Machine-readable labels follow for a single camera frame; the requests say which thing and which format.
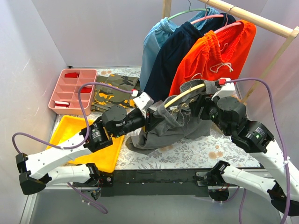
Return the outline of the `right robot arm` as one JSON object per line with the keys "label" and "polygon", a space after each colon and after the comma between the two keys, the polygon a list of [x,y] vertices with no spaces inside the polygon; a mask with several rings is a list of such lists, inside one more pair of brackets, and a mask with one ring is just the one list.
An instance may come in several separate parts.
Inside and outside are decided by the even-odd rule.
{"label": "right robot arm", "polygon": [[299,171],[284,160],[282,150],[267,127],[249,120],[245,105],[231,96],[200,95],[189,107],[192,116],[213,121],[232,143],[258,160],[272,176],[264,178],[219,161],[201,179],[213,186],[227,183],[248,189],[270,201],[280,212],[285,211],[287,191],[290,191],[288,215],[298,216]]}

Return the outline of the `grey shorts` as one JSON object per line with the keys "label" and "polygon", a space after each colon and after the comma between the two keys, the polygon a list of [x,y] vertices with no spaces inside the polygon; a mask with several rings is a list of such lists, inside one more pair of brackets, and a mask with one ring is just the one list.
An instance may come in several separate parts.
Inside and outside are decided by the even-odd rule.
{"label": "grey shorts", "polygon": [[199,84],[205,86],[190,92],[165,108],[165,105],[176,97],[176,95],[169,96],[154,112],[155,115],[163,117],[164,120],[147,133],[141,130],[137,136],[128,137],[126,147],[131,151],[146,154],[146,150],[167,147],[183,138],[197,139],[201,136],[209,136],[212,121],[193,117],[189,103],[197,100],[201,92],[215,94],[217,92],[215,83],[194,79],[182,84],[179,88],[179,94]]}

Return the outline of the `cream yellow hanger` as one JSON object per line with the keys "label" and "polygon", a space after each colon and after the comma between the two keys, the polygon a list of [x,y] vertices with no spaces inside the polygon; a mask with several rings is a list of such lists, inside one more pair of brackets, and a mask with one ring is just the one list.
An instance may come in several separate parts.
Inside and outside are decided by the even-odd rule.
{"label": "cream yellow hanger", "polygon": [[175,103],[176,101],[178,101],[178,100],[180,100],[181,98],[183,98],[184,96],[190,94],[191,92],[193,92],[193,91],[195,91],[195,90],[197,90],[197,89],[201,89],[201,88],[205,87],[205,84],[199,84],[199,85],[197,85],[197,86],[192,87],[192,85],[191,85],[191,81],[192,81],[192,79],[193,79],[194,77],[196,77],[197,75],[202,76],[201,73],[197,73],[197,74],[193,75],[193,77],[192,77],[191,80],[189,81],[189,84],[190,84],[190,85],[189,85],[189,89],[187,89],[187,90],[184,91],[183,93],[180,93],[179,95],[177,95],[177,96],[176,96],[175,98],[173,98],[172,100],[168,101],[168,102],[164,105],[165,109],[168,108],[169,106],[171,106],[171,105],[172,105],[173,103]]}

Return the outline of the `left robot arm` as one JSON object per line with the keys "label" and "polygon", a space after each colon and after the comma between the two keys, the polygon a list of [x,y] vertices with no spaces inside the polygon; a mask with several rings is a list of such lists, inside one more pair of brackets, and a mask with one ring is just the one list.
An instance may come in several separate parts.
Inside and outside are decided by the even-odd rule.
{"label": "left robot arm", "polygon": [[102,182],[102,172],[95,163],[64,166],[80,156],[89,155],[112,145],[112,138],[121,137],[138,128],[151,131],[164,118],[152,109],[134,109],[130,113],[115,105],[68,140],[44,152],[16,155],[19,183],[24,195],[32,195],[47,186],[78,182],[90,187]]}

